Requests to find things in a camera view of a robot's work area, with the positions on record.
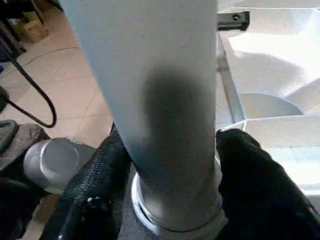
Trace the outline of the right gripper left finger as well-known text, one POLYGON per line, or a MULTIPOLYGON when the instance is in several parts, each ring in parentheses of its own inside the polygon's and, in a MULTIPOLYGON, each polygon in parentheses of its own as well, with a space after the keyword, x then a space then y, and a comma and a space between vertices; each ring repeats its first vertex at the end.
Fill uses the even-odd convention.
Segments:
POLYGON ((69 181, 40 236, 42 240, 116 240, 131 158, 115 126, 69 181))

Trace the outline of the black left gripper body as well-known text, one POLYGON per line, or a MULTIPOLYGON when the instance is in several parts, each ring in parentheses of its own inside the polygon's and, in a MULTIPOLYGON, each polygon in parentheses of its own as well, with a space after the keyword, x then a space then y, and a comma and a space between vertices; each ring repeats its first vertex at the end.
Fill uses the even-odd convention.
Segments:
POLYGON ((217 30, 245 32, 250 25, 250 12, 231 12, 217 14, 217 30))

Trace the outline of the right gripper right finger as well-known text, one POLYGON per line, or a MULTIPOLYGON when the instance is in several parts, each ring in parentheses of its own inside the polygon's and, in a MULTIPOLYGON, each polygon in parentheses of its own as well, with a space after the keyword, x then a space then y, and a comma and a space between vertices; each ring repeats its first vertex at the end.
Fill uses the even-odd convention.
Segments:
POLYGON ((227 217, 220 240, 317 240, 320 215, 284 168, 243 130, 216 133, 227 217))

